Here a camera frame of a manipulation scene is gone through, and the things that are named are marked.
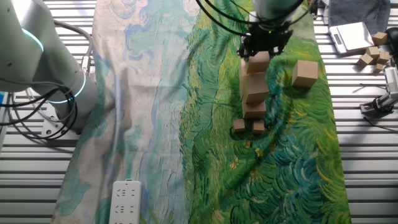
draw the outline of cube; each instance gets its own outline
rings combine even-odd
[[[243,119],[234,120],[233,128],[234,128],[234,133],[244,132],[244,120]]]
[[[385,65],[389,60],[390,60],[390,53],[380,51],[380,56],[379,59],[377,60],[377,63]]]
[[[382,64],[377,64],[374,66],[374,73],[380,73],[381,71],[383,71],[383,65]]]
[[[376,63],[380,56],[380,51],[378,47],[368,47],[366,49],[366,54],[373,58],[371,63]]]
[[[262,134],[264,132],[264,122],[263,121],[254,121],[253,122],[253,133],[254,134]]]
[[[265,101],[269,89],[263,73],[249,74],[243,78],[243,98],[246,103]]]
[[[249,103],[242,100],[243,119],[262,119],[267,112],[266,102]]]
[[[359,65],[361,68],[366,67],[367,65],[370,65],[373,61],[373,58],[370,57],[368,54],[364,54],[357,62],[356,64]]]
[[[387,34],[383,32],[378,32],[372,37],[372,40],[377,46],[385,45],[387,44]]]
[[[292,86],[311,88],[318,80],[318,62],[299,60],[293,69]]]
[[[248,74],[246,73],[246,68],[245,68],[246,62],[244,59],[241,59],[241,64],[239,66],[239,94],[240,94],[240,100],[242,100],[243,97],[243,77],[247,76]]]
[[[268,51],[258,52],[255,56],[250,56],[246,62],[246,73],[266,72],[271,58]]]

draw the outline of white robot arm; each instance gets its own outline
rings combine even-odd
[[[94,107],[98,90],[59,39],[45,3],[1,0],[0,31],[0,91],[17,92],[32,87],[43,95],[56,88],[43,82],[67,86],[78,107],[72,129],[81,130]],[[68,115],[64,94],[56,93],[49,102],[60,119]]]

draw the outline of tower of blocks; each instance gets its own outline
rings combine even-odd
[[[384,65],[390,61],[390,53],[381,51],[377,46],[387,44],[387,34],[378,32],[372,37],[372,40],[376,47],[368,47],[366,53],[356,62],[360,68],[364,68],[367,65],[374,65],[374,73],[383,71]]]
[[[260,120],[266,115],[266,98],[269,93],[265,73],[271,58],[268,52],[258,52],[247,60],[241,59],[239,66],[239,93],[242,101],[243,119]],[[242,119],[234,121],[234,132],[243,132]],[[253,133],[264,132],[264,122],[253,123]]]

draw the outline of cloth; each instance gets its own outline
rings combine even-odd
[[[325,23],[325,25],[329,25],[329,0],[322,0],[322,2],[325,5],[325,9],[323,10],[323,22]]]
[[[372,35],[385,32],[390,10],[390,0],[332,0],[329,27],[364,22]]]
[[[216,6],[243,18],[228,1]],[[52,223],[108,224],[113,182],[124,179],[143,184],[141,223],[350,223],[312,17],[271,61],[267,131],[253,136],[231,132],[242,118],[239,37],[198,12],[193,0],[97,1],[99,98]],[[292,88],[299,59],[319,63],[310,90]]]

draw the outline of white power strip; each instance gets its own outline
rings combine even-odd
[[[109,224],[139,224],[140,206],[141,182],[115,181]]]

